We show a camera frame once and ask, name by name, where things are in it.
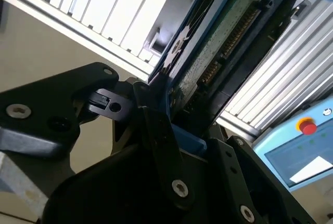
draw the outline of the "red button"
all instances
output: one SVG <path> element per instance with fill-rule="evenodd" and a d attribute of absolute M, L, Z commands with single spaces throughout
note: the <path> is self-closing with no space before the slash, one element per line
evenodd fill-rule
<path fill-rule="evenodd" d="M 304 135 L 311 135 L 316 132 L 317 126 L 311 121 L 304 121 L 300 124 L 300 130 Z"/>

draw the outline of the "blue control panel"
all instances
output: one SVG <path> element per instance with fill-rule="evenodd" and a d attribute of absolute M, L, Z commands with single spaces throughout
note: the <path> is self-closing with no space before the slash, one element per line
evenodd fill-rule
<path fill-rule="evenodd" d="M 254 150 L 293 191 L 333 174 L 333 96 L 263 134 Z"/>

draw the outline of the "screw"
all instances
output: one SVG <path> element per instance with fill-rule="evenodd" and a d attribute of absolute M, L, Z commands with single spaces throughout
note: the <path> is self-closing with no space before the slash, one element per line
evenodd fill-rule
<path fill-rule="evenodd" d="M 11 104 L 6 108 L 6 112 L 8 116 L 12 118 L 19 118 L 19 119 L 25 119 L 28 116 L 31 115 L 31 110 L 28 106 L 25 106 L 24 104 Z"/>
<path fill-rule="evenodd" d="M 181 198 L 188 196 L 187 185 L 182 180 L 174 180 L 172 182 L 172 189 Z"/>
<path fill-rule="evenodd" d="M 107 68 L 104 69 L 104 72 L 105 72 L 106 74 L 109 74 L 109 75 L 112 75 L 112 74 L 113 74 L 113 72 L 112 72 L 110 69 L 107 69 Z"/>
<path fill-rule="evenodd" d="M 236 140 L 237 140 L 237 143 L 238 143 L 239 145 L 241 145 L 241 146 L 244 145 L 243 140 L 241 140 L 240 138 L 236 138 Z"/>
<path fill-rule="evenodd" d="M 241 205 L 240 212 L 243 215 L 245 220 L 247 220 L 250 223 L 254 223 L 254 221 L 255 221 L 254 215 L 247 206 Z"/>

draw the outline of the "black mechanical part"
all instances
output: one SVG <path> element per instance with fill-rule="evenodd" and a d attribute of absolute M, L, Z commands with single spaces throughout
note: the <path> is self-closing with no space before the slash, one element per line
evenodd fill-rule
<path fill-rule="evenodd" d="M 114 87 L 118 79 L 112 68 L 92 63 L 1 93 L 0 150 L 43 158 L 68 155 L 80 134 L 79 122 L 85 121 L 78 119 L 80 109 L 73 104 L 86 101 L 100 88 Z M 10 116 L 6 109 L 13 104 L 28 107 L 31 114 L 23 119 Z M 13 108 L 16 114 L 26 110 Z"/>
<path fill-rule="evenodd" d="M 234 149 L 218 139 L 209 139 L 207 159 L 211 183 L 208 202 L 211 203 L 212 218 L 218 219 L 221 209 L 229 208 L 223 216 L 226 223 L 264 224 L 252 202 Z"/>
<path fill-rule="evenodd" d="M 232 47 L 233 52 L 228 51 L 228 59 L 219 59 L 223 68 L 215 73 L 208 86 L 199 86 L 195 102 L 191 103 L 192 110 L 180 112 L 174 119 L 176 124 L 194 135 L 202 135 L 209 128 L 288 26 L 295 2 L 261 0 L 258 3 L 261 13 L 237 41 L 238 45 Z"/>
<path fill-rule="evenodd" d="M 242 138 L 232 136 L 227 144 L 237 155 L 256 209 L 268 219 L 269 224 L 315 223 Z"/>

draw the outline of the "white label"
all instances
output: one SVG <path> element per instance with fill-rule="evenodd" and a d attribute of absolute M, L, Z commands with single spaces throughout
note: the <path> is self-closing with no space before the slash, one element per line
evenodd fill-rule
<path fill-rule="evenodd" d="M 332 113 L 332 109 L 331 108 L 327 108 L 327 109 L 325 109 L 324 111 L 323 111 L 323 115 L 324 116 L 328 116 L 328 115 L 330 115 Z"/>

